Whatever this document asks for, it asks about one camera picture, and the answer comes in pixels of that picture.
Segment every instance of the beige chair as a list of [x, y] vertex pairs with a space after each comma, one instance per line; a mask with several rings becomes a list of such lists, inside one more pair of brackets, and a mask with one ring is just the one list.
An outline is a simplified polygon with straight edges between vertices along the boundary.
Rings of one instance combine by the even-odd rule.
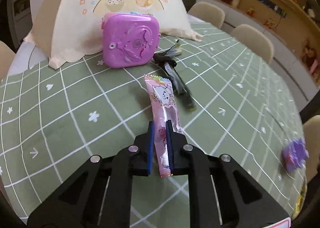
[[309, 182], [317, 174], [320, 155], [320, 115], [313, 116], [304, 125], [304, 137], [309, 158], [306, 160], [306, 176]]
[[197, 2], [188, 11], [188, 14], [195, 16], [203, 21], [210, 22], [215, 27], [221, 29], [224, 22], [225, 13], [224, 11], [208, 2]]
[[259, 30], [246, 24], [237, 26], [230, 34], [246, 45], [268, 64], [274, 56], [273, 43]]

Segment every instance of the metal screw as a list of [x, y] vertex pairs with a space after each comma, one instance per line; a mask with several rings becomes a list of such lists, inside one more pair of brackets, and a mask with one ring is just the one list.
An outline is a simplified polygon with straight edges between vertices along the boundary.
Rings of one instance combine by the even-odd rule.
[[228, 155], [228, 154], [223, 154], [221, 156], [221, 159], [224, 161], [224, 162], [229, 162], [231, 160], [231, 157]]
[[91, 158], [90, 158], [90, 161], [92, 163], [98, 163], [100, 161], [100, 156], [98, 155], [93, 155]]
[[136, 146], [136, 145], [132, 145], [132, 146], [129, 147], [129, 151], [130, 151], [130, 152], [137, 152], [138, 149], [139, 149], [139, 147]]
[[192, 151], [193, 150], [193, 146], [190, 145], [190, 144], [186, 144], [186, 145], [183, 146], [183, 149], [185, 151]]

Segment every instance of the purple flower toy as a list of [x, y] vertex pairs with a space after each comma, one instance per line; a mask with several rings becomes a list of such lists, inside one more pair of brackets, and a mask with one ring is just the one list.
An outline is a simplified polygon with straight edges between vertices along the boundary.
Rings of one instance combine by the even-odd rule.
[[309, 153], [306, 150], [306, 143], [304, 139], [301, 138], [289, 142], [282, 151], [282, 158], [288, 172], [302, 168], [302, 164], [308, 157]]

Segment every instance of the cartoon girl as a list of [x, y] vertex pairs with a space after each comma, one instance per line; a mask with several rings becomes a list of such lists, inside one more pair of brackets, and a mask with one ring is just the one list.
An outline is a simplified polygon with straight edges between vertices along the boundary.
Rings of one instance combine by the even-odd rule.
[[152, 86], [155, 90], [151, 93], [151, 98], [156, 101], [159, 100], [163, 105], [171, 105], [174, 104], [173, 91], [171, 86], [165, 86], [163, 84], [159, 84], [159, 86]]

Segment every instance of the white arrow pattern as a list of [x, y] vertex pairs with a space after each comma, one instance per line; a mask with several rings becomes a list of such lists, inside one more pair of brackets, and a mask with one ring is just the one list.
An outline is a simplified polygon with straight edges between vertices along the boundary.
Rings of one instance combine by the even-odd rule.
[[33, 157], [32, 157], [32, 159], [34, 159], [34, 158], [38, 155], [38, 153], [39, 153], [39, 151], [37, 151], [36, 148], [33, 148], [33, 150], [34, 150], [34, 151], [30, 151], [30, 154], [34, 154]]
[[220, 113], [222, 116], [224, 116], [225, 113], [226, 113], [226, 110], [223, 109], [223, 108], [220, 108], [220, 107], [219, 107], [219, 109], [220, 109], [221, 111], [219, 111], [218, 113]]

